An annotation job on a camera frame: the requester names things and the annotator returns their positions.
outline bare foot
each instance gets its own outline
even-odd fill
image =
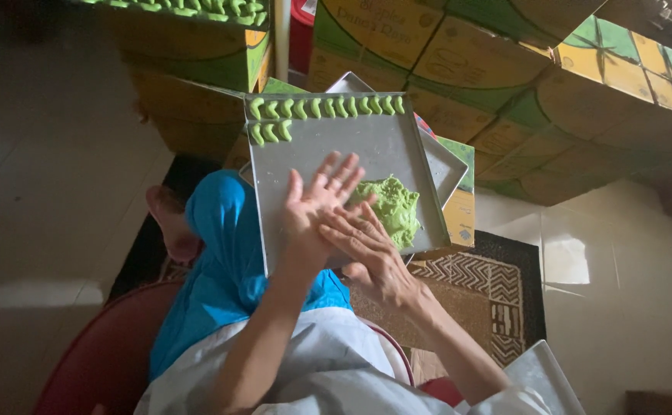
[[[146,190],[149,212],[162,229],[169,257],[177,262],[189,262],[200,251],[202,241],[185,220],[185,207],[177,201],[170,188],[156,185]]]

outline blue fabric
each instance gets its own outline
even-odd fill
[[[267,289],[256,194],[236,171],[207,175],[188,200],[185,217],[205,249],[156,336],[150,381],[191,345],[224,325],[248,319]],[[315,278],[303,311],[322,307],[351,309],[349,289],[330,269]]]

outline patterned rug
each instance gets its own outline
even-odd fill
[[[186,199],[206,174],[218,168],[211,162],[178,156],[164,183]],[[109,300],[145,284],[184,278],[190,268],[191,264],[178,264],[167,257],[162,233],[148,216]],[[476,231],[473,249],[411,262],[408,269],[428,284],[449,314],[500,366],[546,338],[538,247]],[[430,350],[405,318],[384,313],[358,289],[351,290],[351,305],[357,315],[389,332],[408,356],[411,349]]]

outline left hand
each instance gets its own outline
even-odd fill
[[[364,177],[364,168],[358,167],[359,156],[354,153],[347,156],[334,172],[334,165],[340,157],[338,151],[326,156],[307,188],[304,188],[298,171],[293,169],[289,175],[284,206],[288,243],[305,250],[303,253],[321,268],[331,253],[331,243],[318,232],[318,225],[323,223],[323,213],[343,206]],[[375,200],[376,196],[371,195],[367,202],[374,203]]]

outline hand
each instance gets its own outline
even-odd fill
[[[428,290],[413,277],[392,239],[379,222],[368,203],[361,203],[359,214],[340,207],[326,213],[327,224],[319,231],[323,238],[353,259],[342,269],[364,293],[379,305],[394,311],[404,311]]]
[[[338,151],[326,156],[313,174],[308,188],[304,189],[303,179],[296,170],[291,170],[289,175],[284,210],[288,242],[306,250],[305,253],[318,261],[321,267],[326,264],[331,253],[331,244],[318,234],[318,225],[323,222],[323,212],[343,206],[364,177],[364,169],[357,167],[359,156],[353,153],[331,175],[339,157],[341,154]],[[368,202],[374,203],[375,200],[376,196],[372,195]]]

